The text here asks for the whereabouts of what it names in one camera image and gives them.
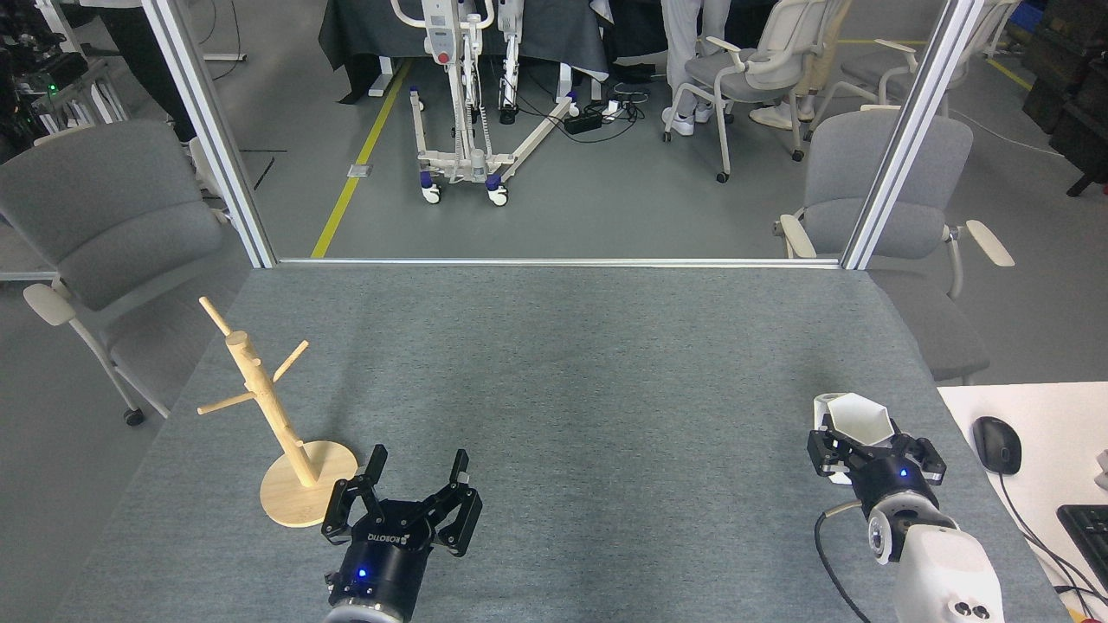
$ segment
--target keyboard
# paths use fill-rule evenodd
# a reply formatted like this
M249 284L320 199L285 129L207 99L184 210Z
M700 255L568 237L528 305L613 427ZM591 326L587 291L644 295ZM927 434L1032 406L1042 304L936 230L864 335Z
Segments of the keyboard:
M1108 504L1058 507L1058 521L1092 568L1100 585L1108 586Z

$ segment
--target round wooden base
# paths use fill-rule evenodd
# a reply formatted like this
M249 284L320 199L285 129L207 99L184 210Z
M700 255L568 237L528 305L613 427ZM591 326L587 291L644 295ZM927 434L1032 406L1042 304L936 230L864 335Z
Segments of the round wooden base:
M319 480L304 487L288 457L281 455L261 479L261 508L269 519L289 528L307 528L324 521L335 481L352 478L358 459L341 443L309 441L304 445L308 460L319 470Z

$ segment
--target wooden mug tree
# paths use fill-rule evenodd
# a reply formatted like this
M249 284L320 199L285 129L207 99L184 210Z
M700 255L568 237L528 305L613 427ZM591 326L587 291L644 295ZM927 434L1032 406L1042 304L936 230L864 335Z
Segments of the wooden mug tree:
M206 405L196 409L196 412L203 416L247 400L257 402L285 451L261 479L261 508L270 519L289 528L307 528L320 523L327 512L335 481L352 478L358 470L358 460L353 452L334 441L305 443L297 437L285 413L285 407L274 391L274 384L308 348L308 341L301 341L270 378L261 366L261 358L254 349L250 336L243 330L232 330L206 296L201 297L199 302L223 331L227 350L245 380L246 394Z

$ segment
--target black trousers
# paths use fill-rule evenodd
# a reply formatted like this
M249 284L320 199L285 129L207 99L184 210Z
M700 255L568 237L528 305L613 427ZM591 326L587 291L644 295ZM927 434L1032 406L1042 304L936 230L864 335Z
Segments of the black trousers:
M154 30L146 20L143 9L96 9L104 22L107 33L123 57L123 62L138 84L150 93L150 96L173 118L173 129L177 140L188 142L196 136L193 122L188 119L185 102L181 99L177 85L173 82L170 65L162 55L162 49L154 38Z

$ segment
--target person's leg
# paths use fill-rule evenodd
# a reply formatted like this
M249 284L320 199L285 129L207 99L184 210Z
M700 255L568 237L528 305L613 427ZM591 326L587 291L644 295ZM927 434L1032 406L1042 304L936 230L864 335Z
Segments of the person's leg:
M708 43L709 37L724 39L727 28L727 16L731 11L731 0L704 0L704 12L700 17L700 53L715 54L717 45Z
M669 48L666 59L666 82L674 93L689 81L685 63L696 54L696 22L700 12L700 0L661 0L661 18L666 27L666 43ZM693 114L697 98L691 93L677 102L678 118Z
M99 9L99 13L127 69L162 110L173 118L177 140L186 143L196 136L145 11L142 8Z

